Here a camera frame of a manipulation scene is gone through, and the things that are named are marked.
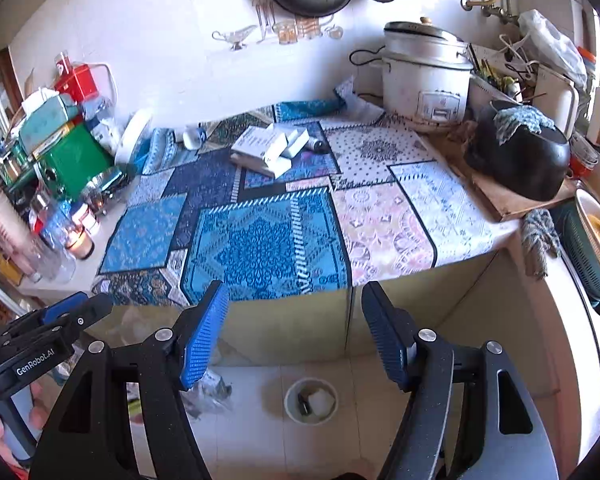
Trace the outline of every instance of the wooden cutting board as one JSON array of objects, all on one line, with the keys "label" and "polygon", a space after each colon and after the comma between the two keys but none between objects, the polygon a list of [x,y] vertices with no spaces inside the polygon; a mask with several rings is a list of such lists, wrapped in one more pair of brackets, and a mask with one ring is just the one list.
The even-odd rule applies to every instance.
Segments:
[{"label": "wooden cutting board", "polygon": [[459,143],[451,142],[444,136],[430,136],[429,142],[442,153],[452,170],[459,173],[459,176],[464,177],[471,185],[482,204],[497,222],[522,218],[529,211],[539,207],[551,208],[573,198],[575,195],[576,186],[574,182],[565,179],[558,194],[547,202],[525,198],[497,183],[490,176],[471,168],[464,161]]}]

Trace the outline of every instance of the grey cloth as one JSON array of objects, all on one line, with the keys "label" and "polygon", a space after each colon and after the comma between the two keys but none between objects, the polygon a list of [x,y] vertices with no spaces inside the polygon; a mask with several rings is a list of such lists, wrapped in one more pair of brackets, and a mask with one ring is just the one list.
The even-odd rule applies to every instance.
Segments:
[{"label": "grey cloth", "polygon": [[541,126],[555,130],[555,123],[533,106],[514,106],[501,110],[493,119],[496,126],[496,139],[499,145],[507,142],[520,126],[526,126],[533,133],[540,133]]},{"label": "grey cloth", "polygon": [[527,276],[542,280],[547,277],[546,256],[557,258],[560,238],[547,209],[527,213],[522,224],[522,252]]}]

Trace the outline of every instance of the floor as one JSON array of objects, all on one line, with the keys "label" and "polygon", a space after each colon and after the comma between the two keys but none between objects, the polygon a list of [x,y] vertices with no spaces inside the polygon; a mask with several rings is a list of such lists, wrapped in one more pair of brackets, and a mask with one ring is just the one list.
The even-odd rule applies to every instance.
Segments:
[{"label": "floor", "polygon": [[[376,478],[408,401],[375,354],[214,370],[233,387],[232,409],[203,414],[191,424],[214,480],[330,480],[347,471]],[[337,390],[338,411],[321,426],[300,426],[285,413],[286,390],[303,377],[327,380]],[[132,426],[140,472],[151,476],[144,429]]]}]

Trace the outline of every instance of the rice cooker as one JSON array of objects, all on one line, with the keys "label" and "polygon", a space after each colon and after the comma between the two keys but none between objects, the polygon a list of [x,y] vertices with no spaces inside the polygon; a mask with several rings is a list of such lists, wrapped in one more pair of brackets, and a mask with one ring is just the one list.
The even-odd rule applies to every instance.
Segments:
[{"label": "rice cooker", "polygon": [[384,26],[384,108],[418,132],[445,133],[464,118],[474,66],[466,43],[429,18],[420,21]]}]

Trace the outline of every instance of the human hand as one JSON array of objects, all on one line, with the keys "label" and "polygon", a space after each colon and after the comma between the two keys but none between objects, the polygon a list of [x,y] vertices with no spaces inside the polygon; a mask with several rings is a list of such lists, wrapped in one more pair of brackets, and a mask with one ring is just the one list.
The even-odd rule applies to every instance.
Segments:
[{"label": "human hand", "polygon": [[[33,408],[29,412],[29,423],[34,428],[41,430],[48,419],[48,411],[40,401],[42,395],[42,386],[38,383],[31,383],[31,396],[33,397]],[[20,467],[18,461],[13,456],[11,449],[4,443],[4,424],[0,419],[0,456],[9,465]]]}]

